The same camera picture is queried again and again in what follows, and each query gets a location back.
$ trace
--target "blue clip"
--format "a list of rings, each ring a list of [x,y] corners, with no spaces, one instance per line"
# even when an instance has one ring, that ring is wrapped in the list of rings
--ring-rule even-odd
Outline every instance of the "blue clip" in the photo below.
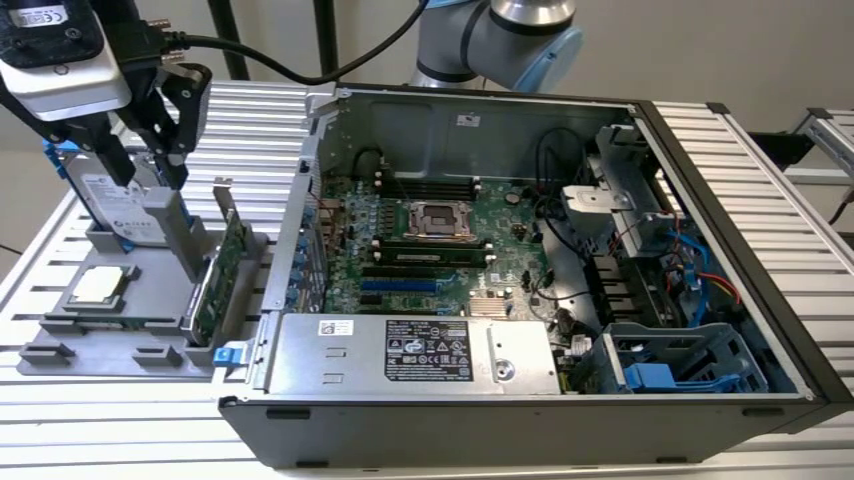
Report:
[[[235,368],[243,365],[243,349],[220,347],[213,352],[213,366]]]
[[[666,363],[635,363],[623,369],[626,384],[635,393],[728,393],[738,392],[740,375],[730,374],[715,380],[676,382]]]

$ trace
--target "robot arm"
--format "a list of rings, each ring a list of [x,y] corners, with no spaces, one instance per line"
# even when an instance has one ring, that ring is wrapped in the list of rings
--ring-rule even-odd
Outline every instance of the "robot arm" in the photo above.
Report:
[[[132,0],[0,1],[0,103],[48,141],[70,140],[90,152],[125,186],[136,169],[110,133],[114,112],[177,190],[212,74],[197,64],[163,65],[172,52],[165,26],[140,19]],[[155,87],[177,108],[179,122]]]
[[[582,46],[574,0],[433,0],[421,17],[411,84],[475,88],[477,77],[547,92]]]

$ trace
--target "wire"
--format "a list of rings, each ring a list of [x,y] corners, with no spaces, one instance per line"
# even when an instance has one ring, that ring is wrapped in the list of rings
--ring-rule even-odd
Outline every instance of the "wire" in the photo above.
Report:
[[[726,293],[730,297],[732,297],[732,292],[730,291],[728,288],[726,288],[726,286],[718,281],[718,280],[711,280],[711,284],[718,287],[723,293]]]
[[[675,237],[688,247],[692,247],[696,250],[699,250],[699,254],[703,257],[703,266],[704,267],[708,266],[708,249],[703,245],[700,245],[699,241],[695,238],[691,238],[684,233],[676,233],[674,231],[668,231],[667,235],[670,235],[671,237]]]
[[[383,158],[383,151],[380,150],[379,147],[361,147],[359,149],[359,151],[356,152],[356,155],[352,158],[352,168],[349,169],[349,178],[356,180],[359,178],[359,176],[356,175],[356,171],[357,171],[357,167],[359,167],[359,160],[361,160],[361,156],[365,153],[376,153],[379,155],[380,161]]]
[[[848,206],[847,202],[842,202],[839,204],[839,206],[836,207],[836,211],[832,214],[832,217],[830,217],[830,220],[827,220],[827,223],[830,225],[836,223],[836,221],[839,220],[839,217],[842,216],[842,213],[844,212],[844,209],[847,208],[847,206]]]
[[[320,200],[320,197],[317,197],[311,190],[308,190],[308,195],[311,195],[313,199],[317,201],[317,204],[320,205],[320,208],[323,210],[335,210],[333,208],[329,208],[323,204],[323,200]]]
[[[575,132],[575,130],[572,130],[568,127],[555,127],[551,128],[548,130],[545,130],[545,132],[540,135],[539,140],[536,141],[536,149],[533,150],[533,176],[535,176],[535,180],[536,180],[536,187],[540,187],[540,161],[544,160],[543,157],[543,143],[545,142],[545,138],[548,138],[548,136],[556,132],[566,132],[570,134],[570,136],[575,139],[575,143],[578,144],[578,150],[579,150],[579,169],[583,168],[583,161],[584,158],[587,158],[587,147],[584,146],[584,142],[582,141],[582,137],[580,135]],[[556,157],[556,153],[554,151],[554,149],[551,149],[551,154]],[[547,162],[543,165],[543,175],[544,175],[544,179],[545,182],[548,182],[548,167],[547,167]]]
[[[552,300],[555,302],[560,302],[563,300],[568,300],[571,298],[575,297],[580,297],[582,295],[588,295],[590,291],[584,290],[583,292],[578,292],[574,293],[572,295],[567,295],[566,297],[549,297],[547,295],[543,295],[543,292],[540,292],[539,290],[535,290],[533,293],[536,293],[536,295],[543,299],[543,300]]]
[[[533,282],[533,289],[532,289],[533,290],[533,294],[537,297],[540,297],[543,300],[551,300],[551,301],[555,301],[555,302],[560,302],[563,300],[570,300],[571,298],[580,297],[582,295],[590,294],[590,291],[584,290],[582,292],[574,293],[572,295],[567,295],[566,297],[549,297],[547,295],[543,295],[543,292],[539,290],[539,286],[543,283],[543,279],[544,278],[545,278],[545,275],[540,276],[536,279],[536,282]]]
[[[672,213],[672,218],[674,218],[674,230],[676,231],[676,238],[674,238],[672,240],[672,251],[675,252],[676,249],[679,248],[679,236],[682,235],[682,230],[679,229],[680,225],[679,225],[679,214],[674,211],[674,212],[667,212],[667,213]]]
[[[0,250],[5,250],[6,252],[13,253],[14,255],[22,255],[24,254],[24,252],[21,252],[16,248],[8,247],[1,243],[0,243]]]
[[[543,202],[556,202],[556,201],[558,199],[554,197],[540,198],[536,204],[533,205],[533,212],[536,212],[536,209],[540,207]],[[552,235],[560,241],[563,246],[570,249],[570,251],[578,256],[580,260],[584,260],[587,258],[584,253],[579,250],[579,248],[575,245],[572,245],[572,243],[566,238],[563,238],[563,235],[560,235],[560,232],[558,232],[558,229],[552,225],[551,220],[548,219],[548,208],[545,208],[545,211],[543,212],[543,220],[545,220],[545,226],[548,227],[548,230],[551,230]]]
[[[703,278],[707,278],[707,279],[710,279],[712,281],[716,281],[720,284],[723,284],[726,286],[726,288],[732,292],[732,294],[735,296],[735,304],[739,305],[742,303],[742,296],[738,293],[738,289],[735,288],[735,286],[730,283],[730,281],[726,278],[723,278],[723,277],[720,277],[720,276],[718,276],[718,275],[715,275],[712,273],[698,273],[698,275],[700,277],[703,277]]]
[[[429,0],[419,0],[415,11],[409,15],[409,18],[407,18],[400,28],[397,28],[395,33],[392,33],[391,36],[385,40],[383,40],[383,42],[369,52],[367,52],[337,70],[319,77],[305,77],[300,75],[253,48],[221,38],[207,37],[203,35],[187,35],[184,32],[175,32],[172,34],[172,37],[169,38],[169,46],[181,48],[184,50],[188,50],[191,47],[213,48],[225,52],[236,53],[237,55],[243,55],[244,57],[248,57],[252,60],[260,62],[265,67],[273,70],[277,74],[283,75],[288,80],[296,83],[301,83],[303,85],[321,85],[337,80],[340,77],[347,75],[356,68],[369,62],[380,53],[383,53],[383,51],[385,51],[385,49],[391,47],[391,45],[393,45],[397,39],[412,28],[412,25],[415,25],[415,22],[421,16],[421,13],[424,13],[428,4]]]
[[[667,269],[664,269],[664,271],[668,271],[670,269],[679,269],[679,270],[682,270],[682,269],[684,269],[684,266],[683,266],[683,265],[672,265],[672,267],[667,267]],[[722,277],[722,276],[719,276],[719,275],[715,275],[714,273],[704,273],[704,272],[700,272],[700,273],[698,273],[696,275],[698,275],[699,277],[702,277],[702,278],[707,278],[708,280],[712,280],[712,281],[719,282],[719,283],[726,287],[726,289],[732,293],[732,295],[731,295],[731,296],[734,296],[734,297],[735,297],[735,304],[736,304],[736,305],[740,305],[740,303],[742,303],[742,296],[740,296],[740,294],[738,293],[738,289],[735,288],[735,286],[732,285],[732,283],[731,283],[726,278],[723,278],[723,277]]]
[[[619,244],[619,239],[623,238],[623,235],[626,235],[628,232],[631,232],[631,230],[640,225],[640,222],[646,220],[646,217],[640,217],[638,220],[635,220],[635,223],[632,223],[628,228],[626,230],[623,230],[623,232],[616,235],[616,238],[611,241],[611,247],[608,248],[608,255],[614,254],[614,250],[616,250],[616,245]]]

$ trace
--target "metal bracket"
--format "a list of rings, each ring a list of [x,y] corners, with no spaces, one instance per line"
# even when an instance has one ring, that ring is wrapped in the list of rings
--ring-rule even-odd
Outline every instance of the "metal bracket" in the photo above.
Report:
[[[612,214],[635,209],[628,192],[606,190],[586,185],[570,185],[563,188],[563,198],[570,210],[583,213]]]

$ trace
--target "red cable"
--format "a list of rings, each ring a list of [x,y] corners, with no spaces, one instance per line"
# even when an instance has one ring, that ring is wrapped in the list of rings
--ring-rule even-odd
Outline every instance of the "red cable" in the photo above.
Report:
[[[738,290],[735,289],[735,287],[732,286],[732,284],[726,278],[715,275],[714,273],[699,273],[698,275],[704,278],[711,278],[712,280],[716,280],[723,285],[726,285],[730,291],[735,294],[735,304],[739,305],[742,303],[742,296],[739,295]]]

